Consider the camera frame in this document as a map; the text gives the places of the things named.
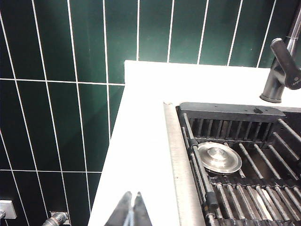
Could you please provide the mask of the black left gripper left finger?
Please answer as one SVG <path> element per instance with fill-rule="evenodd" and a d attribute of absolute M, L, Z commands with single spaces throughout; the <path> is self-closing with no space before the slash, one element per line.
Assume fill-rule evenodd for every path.
<path fill-rule="evenodd" d="M 132 193 L 130 191 L 125 192 L 105 223 L 105 226 L 123 226 L 125 224 L 131 206 L 131 199 Z"/>

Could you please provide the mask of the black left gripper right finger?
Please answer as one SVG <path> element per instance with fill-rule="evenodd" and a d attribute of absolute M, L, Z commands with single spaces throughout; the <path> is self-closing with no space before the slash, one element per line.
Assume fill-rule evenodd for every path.
<path fill-rule="evenodd" d="M 152 226 L 141 192 L 136 195 L 133 211 L 134 226 Z"/>

